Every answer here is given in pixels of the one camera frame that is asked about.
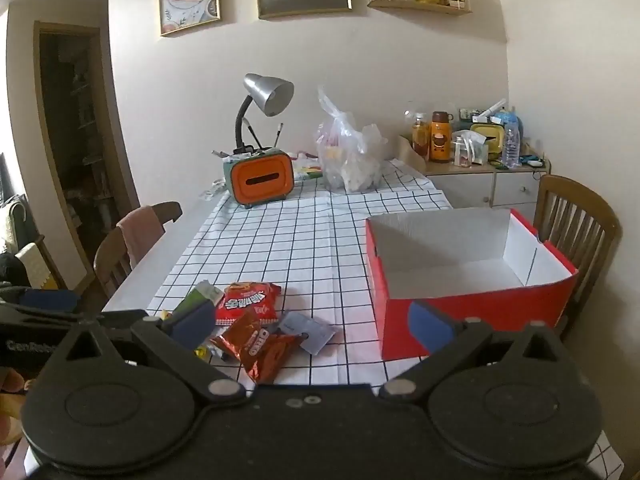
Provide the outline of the white side cabinet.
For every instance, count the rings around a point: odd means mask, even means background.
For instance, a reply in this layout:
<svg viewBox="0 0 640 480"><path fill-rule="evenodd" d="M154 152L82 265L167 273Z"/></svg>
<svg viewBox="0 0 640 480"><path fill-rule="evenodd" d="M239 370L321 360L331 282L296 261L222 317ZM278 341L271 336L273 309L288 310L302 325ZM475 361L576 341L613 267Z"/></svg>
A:
<svg viewBox="0 0 640 480"><path fill-rule="evenodd" d="M532 218L539 181L548 172L548 165L523 165L509 170L489 164L460 167L428 162L423 172L454 208L516 209Z"/></svg>

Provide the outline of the grey white snack packet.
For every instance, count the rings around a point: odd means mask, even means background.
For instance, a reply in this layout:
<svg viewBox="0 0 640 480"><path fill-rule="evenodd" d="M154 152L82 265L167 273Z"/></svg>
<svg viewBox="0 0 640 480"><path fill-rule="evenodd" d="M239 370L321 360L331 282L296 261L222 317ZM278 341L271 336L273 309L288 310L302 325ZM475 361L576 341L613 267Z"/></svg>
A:
<svg viewBox="0 0 640 480"><path fill-rule="evenodd" d="M337 333L335 326L294 311L282 316L278 330L282 334L302 338L300 348L311 356L318 356Z"/></svg>

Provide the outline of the green snack packet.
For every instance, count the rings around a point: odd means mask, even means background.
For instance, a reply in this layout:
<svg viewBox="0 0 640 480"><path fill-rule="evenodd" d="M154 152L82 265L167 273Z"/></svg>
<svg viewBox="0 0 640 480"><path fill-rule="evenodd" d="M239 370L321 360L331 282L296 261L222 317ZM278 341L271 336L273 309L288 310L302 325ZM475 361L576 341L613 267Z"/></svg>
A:
<svg viewBox="0 0 640 480"><path fill-rule="evenodd" d="M208 320L216 320L216 307L224 298L224 292L209 281L201 281L186 294L171 312L171 321L181 321L191 316L201 315Z"/></svg>

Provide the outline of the amber liquid bottle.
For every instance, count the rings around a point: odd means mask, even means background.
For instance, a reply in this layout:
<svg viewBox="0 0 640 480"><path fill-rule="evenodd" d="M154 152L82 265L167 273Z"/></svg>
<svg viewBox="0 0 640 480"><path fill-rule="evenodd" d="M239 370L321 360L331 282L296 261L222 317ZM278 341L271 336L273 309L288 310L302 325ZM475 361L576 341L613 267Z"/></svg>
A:
<svg viewBox="0 0 640 480"><path fill-rule="evenodd" d="M424 159L428 159L431 147L431 122L425 113L416 113L413 115L411 144L416 154Z"/></svg>

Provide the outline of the red Korean snack bag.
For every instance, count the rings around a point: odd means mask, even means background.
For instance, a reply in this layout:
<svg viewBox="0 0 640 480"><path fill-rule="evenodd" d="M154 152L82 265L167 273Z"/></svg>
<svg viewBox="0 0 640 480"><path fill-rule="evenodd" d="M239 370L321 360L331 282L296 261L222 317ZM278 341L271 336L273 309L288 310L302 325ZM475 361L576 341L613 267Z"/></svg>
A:
<svg viewBox="0 0 640 480"><path fill-rule="evenodd" d="M279 319L276 303L280 296L281 287L270 282L232 283L217 304L216 325L230 326L248 310L255 311L262 325L275 323Z"/></svg>

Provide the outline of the yellow tissue box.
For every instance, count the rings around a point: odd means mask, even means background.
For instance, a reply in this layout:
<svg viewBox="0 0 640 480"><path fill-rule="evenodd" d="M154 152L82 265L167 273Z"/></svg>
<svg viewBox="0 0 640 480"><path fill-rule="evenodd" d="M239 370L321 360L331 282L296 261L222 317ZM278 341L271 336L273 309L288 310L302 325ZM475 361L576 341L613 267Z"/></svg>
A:
<svg viewBox="0 0 640 480"><path fill-rule="evenodd" d="M488 147L488 159L497 160L501 157L504 141L504 128L496 124L473 124L471 130L484 136Z"/></svg>

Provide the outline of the red cardboard box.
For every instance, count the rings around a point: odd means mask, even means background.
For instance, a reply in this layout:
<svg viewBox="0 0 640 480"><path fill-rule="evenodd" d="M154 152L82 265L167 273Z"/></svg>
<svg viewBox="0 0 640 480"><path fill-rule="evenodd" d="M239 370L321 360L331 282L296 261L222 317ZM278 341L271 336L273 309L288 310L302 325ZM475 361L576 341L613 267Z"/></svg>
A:
<svg viewBox="0 0 640 480"><path fill-rule="evenodd" d="M424 301L495 330L558 324L578 271L515 209L462 208L367 218L367 271L381 356L426 356L409 328Z"/></svg>

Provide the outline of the brown Oreo snack bag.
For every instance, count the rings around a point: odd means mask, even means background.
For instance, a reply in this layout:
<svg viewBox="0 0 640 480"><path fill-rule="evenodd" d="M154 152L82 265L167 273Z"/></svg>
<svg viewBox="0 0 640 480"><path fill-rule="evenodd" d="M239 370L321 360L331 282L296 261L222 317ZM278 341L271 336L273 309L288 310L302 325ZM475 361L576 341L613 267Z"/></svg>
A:
<svg viewBox="0 0 640 480"><path fill-rule="evenodd" d="M248 309L212 344L234 356L256 384L272 384L285 362L303 342L299 335L270 333L254 309Z"/></svg>

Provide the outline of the orange thermos bottle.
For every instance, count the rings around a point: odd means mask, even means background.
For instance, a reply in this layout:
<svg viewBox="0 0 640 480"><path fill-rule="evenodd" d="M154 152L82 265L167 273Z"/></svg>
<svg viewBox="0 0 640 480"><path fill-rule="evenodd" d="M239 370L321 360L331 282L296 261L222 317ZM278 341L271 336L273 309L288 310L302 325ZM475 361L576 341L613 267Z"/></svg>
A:
<svg viewBox="0 0 640 480"><path fill-rule="evenodd" d="M452 116L447 112L434 112L431 120L430 159L432 162L450 161L451 122Z"/></svg>

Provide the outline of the left wooden chair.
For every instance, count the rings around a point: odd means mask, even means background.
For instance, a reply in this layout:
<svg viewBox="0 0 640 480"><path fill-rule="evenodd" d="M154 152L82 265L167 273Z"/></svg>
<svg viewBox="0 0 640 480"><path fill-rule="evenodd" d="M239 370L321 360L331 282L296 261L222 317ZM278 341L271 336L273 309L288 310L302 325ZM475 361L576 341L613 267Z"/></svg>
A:
<svg viewBox="0 0 640 480"><path fill-rule="evenodd" d="M178 202L163 202L151 206L165 229L168 222L177 222L182 216ZM110 299L134 268L130 264L122 231L116 226L102 240L93 260L96 274L105 296Z"/></svg>

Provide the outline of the white checkered tablecloth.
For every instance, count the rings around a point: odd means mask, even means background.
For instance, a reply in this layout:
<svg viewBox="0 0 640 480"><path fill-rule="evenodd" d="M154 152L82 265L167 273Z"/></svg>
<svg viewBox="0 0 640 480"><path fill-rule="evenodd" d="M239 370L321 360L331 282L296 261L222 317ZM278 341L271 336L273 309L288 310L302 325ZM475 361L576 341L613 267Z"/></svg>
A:
<svg viewBox="0 0 640 480"><path fill-rule="evenodd" d="M303 180L284 200L244 208L228 192L211 192L203 218L160 272L149 311L175 310L201 281L221 289L270 282L281 287L279 316L300 312L337 328L318 356L295 351L278 374L280 384L380 388L428 354L391 361L381 356L364 222L380 214L447 209L456 208L444 192L397 160L386 162L380 183L361 194Z"/></svg>

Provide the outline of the clear water bottle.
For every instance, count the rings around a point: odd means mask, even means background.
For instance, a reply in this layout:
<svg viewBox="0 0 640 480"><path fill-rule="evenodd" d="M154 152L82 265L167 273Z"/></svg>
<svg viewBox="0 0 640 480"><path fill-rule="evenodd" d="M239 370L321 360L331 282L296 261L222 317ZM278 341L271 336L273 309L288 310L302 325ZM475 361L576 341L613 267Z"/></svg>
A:
<svg viewBox="0 0 640 480"><path fill-rule="evenodd" d="M521 136L518 122L507 122L504 125L502 148L502 164L513 169L520 166Z"/></svg>

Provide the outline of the clear plastic bag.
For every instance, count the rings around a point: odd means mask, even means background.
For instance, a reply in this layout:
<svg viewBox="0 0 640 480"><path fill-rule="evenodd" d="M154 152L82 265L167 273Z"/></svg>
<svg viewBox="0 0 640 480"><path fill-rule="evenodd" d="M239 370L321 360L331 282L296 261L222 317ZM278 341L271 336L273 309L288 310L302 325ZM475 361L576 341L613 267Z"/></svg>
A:
<svg viewBox="0 0 640 480"><path fill-rule="evenodd" d="M354 116L340 110L318 87L318 101L326 119L314 144L326 185L347 194L366 192L380 182L387 140L377 125L357 129Z"/></svg>

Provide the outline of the orange green tissue box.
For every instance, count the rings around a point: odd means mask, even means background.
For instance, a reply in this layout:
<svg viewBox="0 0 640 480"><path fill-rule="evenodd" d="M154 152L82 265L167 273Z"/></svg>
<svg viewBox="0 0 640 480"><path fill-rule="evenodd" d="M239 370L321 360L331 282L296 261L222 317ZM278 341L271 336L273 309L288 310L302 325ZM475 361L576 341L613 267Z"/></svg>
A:
<svg viewBox="0 0 640 480"><path fill-rule="evenodd" d="M278 148L228 156L222 169L228 191L245 208L284 200L294 188L292 159Z"/></svg>

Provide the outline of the silver desk lamp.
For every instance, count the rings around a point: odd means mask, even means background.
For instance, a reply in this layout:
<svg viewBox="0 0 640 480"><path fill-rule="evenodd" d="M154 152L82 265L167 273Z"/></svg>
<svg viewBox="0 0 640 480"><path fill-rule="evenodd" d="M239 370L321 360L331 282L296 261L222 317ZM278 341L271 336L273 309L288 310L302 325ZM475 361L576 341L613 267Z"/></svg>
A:
<svg viewBox="0 0 640 480"><path fill-rule="evenodd" d="M295 91L294 84L291 81L254 73L246 74L243 84L246 90L246 97L235 118L235 154L246 153L248 150L248 147L243 142L242 127L243 119L250 108L250 104L255 103L265 116L274 117L281 114L288 107Z"/></svg>

